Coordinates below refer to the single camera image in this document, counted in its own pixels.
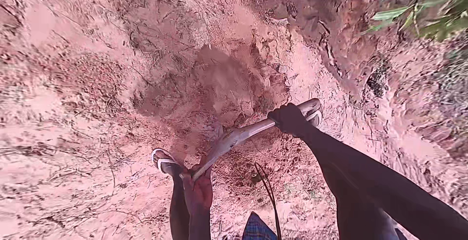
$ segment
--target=leg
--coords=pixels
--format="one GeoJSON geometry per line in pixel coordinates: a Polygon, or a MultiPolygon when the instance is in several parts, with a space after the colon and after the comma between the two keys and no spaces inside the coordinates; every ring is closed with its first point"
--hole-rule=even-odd
{"type": "Polygon", "coordinates": [[[190,215],[185,203],[184,184],[179,173],[172,176],[174,189],[169,209],[169,223],[173,240],[188,240],[190,215]]]}
{"type": "Polygon", "coordinates": [[[398,240],[391,218],[361,195],[340,173],[321,165],[323,176],[336,198],[336,219],[341,240],[398,240]]]}
{"type": "MultiPolygon", "coordinates": [[[[153,162],[157,159],[170,159],[169,153],[163,149],[155,149],[151,155],[153,162]]],[[[179,174],[182,168],[172,163],[161,162],[161,172],[171,175],[174,187],[172,189],[171,207],[169,209],[169,224],[173,240],[189,239],[190,215],[185,203],[184,184],[179,174]]]]}

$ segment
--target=plaid cloth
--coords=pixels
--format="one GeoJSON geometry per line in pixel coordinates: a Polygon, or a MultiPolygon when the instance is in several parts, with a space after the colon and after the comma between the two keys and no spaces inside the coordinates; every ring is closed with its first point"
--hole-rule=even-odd
{"type": "Polygon", "coordinates": [[[277,240],[275,233],[260,219],[258,214],[250,213],[245,225],[242,240],[277,240]]]}

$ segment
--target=grass blade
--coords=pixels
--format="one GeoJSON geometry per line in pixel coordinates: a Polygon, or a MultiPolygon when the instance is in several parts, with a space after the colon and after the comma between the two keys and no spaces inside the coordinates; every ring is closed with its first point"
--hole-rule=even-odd
{"type": "Polygon", "coordinates": [[[401,7],[394,10],[387,10],[377,12],[372,20],[374,21],[384,21],[384,20],[393,20],[396,17],[400,16],[401,14],[405,13],[410,7],[401,7]]]}
{"type": "Polygon", "coordinates": [[[401,30],[406,29],[407,27],[409,27],[411,25],[411,23],[413,23],[413,16],[414,16],[414,10],[412,10],[409,13],[408,17],[406,18],[405,23],[403,24],[403,26],[398,31],[401,31],[401,30]]]}

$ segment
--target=bare skin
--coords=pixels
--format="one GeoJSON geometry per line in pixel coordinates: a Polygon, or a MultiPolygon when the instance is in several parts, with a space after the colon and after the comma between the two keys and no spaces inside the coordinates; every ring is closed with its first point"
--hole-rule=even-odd
{"type": "MultiPolygon", "coordinates": [[[[156,157],[169,159],[158,151],[156,157]]],[[[191,173],[200,165],[190,170],[174,163],[161,163],[161,170],[172,176],[174,188],[169,209],[169,223],[173,240],[209,240],[210,207],[213,202],[211,168],[193,181],[191,173]]]]}
{"type": "Polygon", "coordinates": [[[454,209],[396,171],[316,129],[295,105],[282,105],[268,118],[282,132],[304,141],[317,158],[336,197],[340,239],[402,239],[385,213],[420,240],[468,239],[468,221],[454,209]]]}

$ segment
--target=loose dirt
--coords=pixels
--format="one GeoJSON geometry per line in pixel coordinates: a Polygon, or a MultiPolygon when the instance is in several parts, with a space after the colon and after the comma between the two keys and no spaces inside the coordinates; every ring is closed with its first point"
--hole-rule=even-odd
{"type": "MultiPolygon", "coordinates": [[[[322,131],[468,216],[463,88],[438,83],[467,35],[362,35],[408,1],[0,0],[2,237],[171,239],[152,148],[190,167],[219,128],[311,98],[322,131]]],[[[313,154],[278,129],[214,165],[213,239],[239,239],[251,211],[274,228],[254,162],[285,239],[338,239],[313,154]]]]}

